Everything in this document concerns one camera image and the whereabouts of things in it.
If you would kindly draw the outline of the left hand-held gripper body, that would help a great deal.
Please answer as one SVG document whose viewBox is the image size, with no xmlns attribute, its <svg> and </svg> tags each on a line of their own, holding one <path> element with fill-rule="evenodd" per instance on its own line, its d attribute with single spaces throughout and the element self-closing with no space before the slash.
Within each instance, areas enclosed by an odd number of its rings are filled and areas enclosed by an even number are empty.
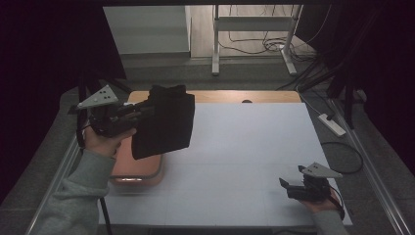
<svg viewBox="0 0 415 235">
<path fill-rule="evenodd" d="M 90 126 L 96 134 L 108 138 L 133 128 L 141 115 L 137 105 L 121 103 L 109 85 L 79 102 L 76 109 L 89 111 Z"/>
</svg>

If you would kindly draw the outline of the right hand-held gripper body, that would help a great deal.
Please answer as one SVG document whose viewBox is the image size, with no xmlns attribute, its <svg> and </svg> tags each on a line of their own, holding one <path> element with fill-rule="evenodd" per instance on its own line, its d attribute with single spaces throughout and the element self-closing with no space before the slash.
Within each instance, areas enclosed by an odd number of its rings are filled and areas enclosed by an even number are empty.
<svg viewBox="0 0 415 235">
<path fill-rule="evenodd" d="M 290 185 L 287 195 L 291 199 L 309 202 L 321 202 L 331 196 L 329 178 L 341 178 L 343 175 L 322 164 L 313 163 L 302 173 L 303 185 Z"/>
</svg>

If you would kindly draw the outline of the black garment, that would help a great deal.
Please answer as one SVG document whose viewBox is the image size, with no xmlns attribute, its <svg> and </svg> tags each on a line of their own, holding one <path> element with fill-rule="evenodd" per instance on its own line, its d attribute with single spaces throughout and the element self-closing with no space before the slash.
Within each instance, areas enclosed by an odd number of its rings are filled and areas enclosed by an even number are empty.
<svg viewBox="0 0 415 235">
<path fill-rule="evenodd" d="M 142 119 L 132 136 L 131 151 L 135 160 L 188 148 L 193 132 L 195 96 L 185 85 L 154 85 L 145 104 L 154 114 Z"/>
</svg>

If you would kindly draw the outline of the pink plastic basket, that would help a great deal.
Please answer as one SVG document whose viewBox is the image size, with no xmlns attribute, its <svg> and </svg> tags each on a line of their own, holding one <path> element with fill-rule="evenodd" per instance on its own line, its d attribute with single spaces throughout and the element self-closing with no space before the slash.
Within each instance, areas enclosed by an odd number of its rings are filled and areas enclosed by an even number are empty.
<svg viewBox="0 0 415 235">
<path fill-rule="evenodd" d="M 126 138 L 116 152 L 110 181 L 114 185 L 154 186 L 163 178 L 163 155 L 135 160 L 131 150 L 132 138 Z"/>
</svg>

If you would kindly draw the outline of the person's right hand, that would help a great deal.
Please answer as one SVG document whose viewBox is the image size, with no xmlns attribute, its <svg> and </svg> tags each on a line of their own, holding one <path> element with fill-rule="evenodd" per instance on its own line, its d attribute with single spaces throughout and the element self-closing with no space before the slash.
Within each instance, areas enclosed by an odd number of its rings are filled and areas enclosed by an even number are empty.
<svg viewBox="0 0 415 235">
<path fill-rule="evenodd" d="M 333 211 L 336 212 L 338 210 L 337 206 L 333 203 L 333 201 L 339 202 L 338 197 L 334 190 L 331 190 L 331 198 L 325 199 L 321 202 L 309 202 L 309 201 L 300 201 L 307 210 L 311 213 L 317 212 L 325 212 L 325 211 Z"/>
</svg>

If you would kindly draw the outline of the person's left hand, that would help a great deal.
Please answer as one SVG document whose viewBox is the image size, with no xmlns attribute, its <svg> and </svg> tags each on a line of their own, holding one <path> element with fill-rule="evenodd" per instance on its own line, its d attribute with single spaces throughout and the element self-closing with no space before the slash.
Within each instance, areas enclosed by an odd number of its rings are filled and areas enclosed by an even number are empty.
<svg viewBox="0 0 415 235">
<path fill-rule="evenodd" d="M 104 137 L 96 134 L 94 130 L 88 126 L 84 130 L 85 149 L 104 157 L 112 157 L 121 145 L 121 141 L 133 136 L 136 133 L 135 128 L 131 128 L 115 137 Z"/>
</svg>

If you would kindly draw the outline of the white power strip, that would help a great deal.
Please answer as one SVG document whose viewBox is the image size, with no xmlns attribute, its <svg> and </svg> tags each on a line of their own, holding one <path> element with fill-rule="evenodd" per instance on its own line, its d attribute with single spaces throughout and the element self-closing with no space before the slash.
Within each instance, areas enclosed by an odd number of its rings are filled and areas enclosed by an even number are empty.
<svg viewBox="0 0 415 235">
<path fill-rule="evenodd" d="M 326 114 L 322 114 L 318 119 L 328 127 L 336 136 L 342 137 L 346 134 L 345 130 L 340 127 L 334 120 L 329 119 Z"/>
</svg>

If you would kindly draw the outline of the white table cover sheet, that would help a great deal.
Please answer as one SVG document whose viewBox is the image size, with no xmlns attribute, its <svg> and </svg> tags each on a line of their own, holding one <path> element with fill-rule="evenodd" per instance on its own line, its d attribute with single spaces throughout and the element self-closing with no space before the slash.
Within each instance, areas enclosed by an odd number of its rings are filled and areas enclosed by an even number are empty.
<svg viewBox="0 0 415 235">
<path fill-rule="evenodd" d="M 327 162 L 303 103 L 196 107 L 188 148 L 164 156 L 156 186 L 112 185 L 112 224 L 165 227 L 279 227 L 311 224 L 282 180 Z"/>
</svg>

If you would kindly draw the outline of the white cabinet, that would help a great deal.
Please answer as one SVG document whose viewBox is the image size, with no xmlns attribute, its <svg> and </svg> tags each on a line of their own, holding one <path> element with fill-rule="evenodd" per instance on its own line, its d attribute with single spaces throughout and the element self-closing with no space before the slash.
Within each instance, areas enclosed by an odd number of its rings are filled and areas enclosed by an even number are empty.
<svg viewBox="0 0 415 235">
<path fill-rule="evenodd" d="M 119 54 L 188 53 L 187 6 L 104 7 Z"/>
</svg>

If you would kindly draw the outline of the black curtain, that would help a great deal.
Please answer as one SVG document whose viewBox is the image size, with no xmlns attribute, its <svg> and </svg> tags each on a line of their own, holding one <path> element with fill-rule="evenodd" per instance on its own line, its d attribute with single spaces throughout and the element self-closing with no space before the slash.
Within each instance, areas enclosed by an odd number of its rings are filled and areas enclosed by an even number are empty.
<svg viewBox="0 0 415 235">
<path fill-rule="evenodd" d="M 0 204 L 80 79 L 126 78 L 104 6 L 0 0 Z"/>
<path fill-rule="evenodd" d="M 350 64 L 366 114 L 415 174 L 415 0 L 321 1 L 341 8 L 326 64 Z"/>
</svg>

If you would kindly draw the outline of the aluminium floor rail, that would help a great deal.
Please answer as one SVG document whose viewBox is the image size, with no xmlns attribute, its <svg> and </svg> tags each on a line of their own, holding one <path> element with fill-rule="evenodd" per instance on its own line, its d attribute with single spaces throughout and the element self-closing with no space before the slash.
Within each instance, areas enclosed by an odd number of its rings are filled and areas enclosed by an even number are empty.
<svg viewBox="0 0 415 235">
<path fill-rule="evenodd" d="M 52 181 L 40 202 L 32 221 L 26 229 L 24 235 L 33 235 L 33 230 L 36 227 L 39 216 L 43 213 L 44 208 L 49 198 L 61 189 L 62 180 L 66 178 L 74 169 L 75 162 L 79 159 L 80 148 L 78 146 L 77 137 L 73 135 L 67 147 L 65 154 L 60 162 L 60 165 L 52 178 Z"/>
<path fill-rule="evenodd" d="M 403 212 L 398 207 L 397 202 L 392 196 L 392 193 L 387 188 L 386 184 L 381 178 L 381 174 L 375 168 L 370 156 L 360 141 L 357 132 L 351 128 L 350 124 L 343 117 L 343 112 L 341 111 L 340 105 L 333 99 L 328 100 L 328 104 L 333 108 L 339 123 L 344 127 L 347 137 L 351 142 L 351 145 L 358 150 L 360 153 L 364 164 L 363 168 L 366 173 L 366 176 L 383 208 L 385 211 L 392 228 L 396 235 L 415 235 L 409 222 L 405 218 Z"/>
</svg>

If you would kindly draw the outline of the white metal stand frame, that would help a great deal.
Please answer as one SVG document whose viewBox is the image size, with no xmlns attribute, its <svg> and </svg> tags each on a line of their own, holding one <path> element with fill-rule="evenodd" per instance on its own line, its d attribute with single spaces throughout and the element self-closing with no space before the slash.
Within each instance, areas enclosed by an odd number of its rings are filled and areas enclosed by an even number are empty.
<svg viewBox="0 0 415 235">
<path fill-rule="evenodd" d="M 219 40 L 220 31 L 286 31 L 287 39 L 279 47 L 279 51 L 284 59 L 289 75 L 296 75 L 298 72 L 292 61 L 290 45 L 292 43 L 295 30 L 298 25 L 302 5 L 298 5 L 291 16 L 273 17 L 273 16 L 247 16 L 237 17 L 219 16 L 219 6 L 213 7 L 213 53 L 211 73 L 219 75 Z"/>
</svg>

